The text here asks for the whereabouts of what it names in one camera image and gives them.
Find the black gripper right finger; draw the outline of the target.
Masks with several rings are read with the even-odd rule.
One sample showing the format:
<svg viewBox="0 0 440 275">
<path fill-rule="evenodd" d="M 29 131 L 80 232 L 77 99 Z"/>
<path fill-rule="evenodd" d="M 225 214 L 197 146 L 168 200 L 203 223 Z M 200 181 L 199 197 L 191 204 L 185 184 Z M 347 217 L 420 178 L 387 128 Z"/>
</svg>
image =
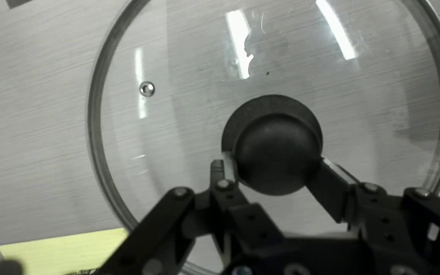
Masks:
<svg viewBox="0 0 440 275">
<path fill-rule="evenodd" d="M 317 201 L 364 246 L 370 275 L 440 275 L 440 195 L 391 195 L 323 157 L 307 183 Z"/>
</svg>

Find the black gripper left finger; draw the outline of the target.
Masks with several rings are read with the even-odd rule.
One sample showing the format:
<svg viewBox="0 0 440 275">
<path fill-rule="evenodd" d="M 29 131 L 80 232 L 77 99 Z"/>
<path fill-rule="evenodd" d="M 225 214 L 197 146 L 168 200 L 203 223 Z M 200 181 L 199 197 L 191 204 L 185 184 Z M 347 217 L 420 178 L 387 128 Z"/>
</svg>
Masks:
<svg viewBox="0 0 440 275">
<path fill-rule="evenodd" d="M 284 235 L 237 183 L 223 180 L 225 165 L 214 160 L 207 191 L 170 189 L 95 275 L 197 275 L 188 256 L 205 235 L 220 253 L 220 275 L 283 275 Z"/>
</svg>

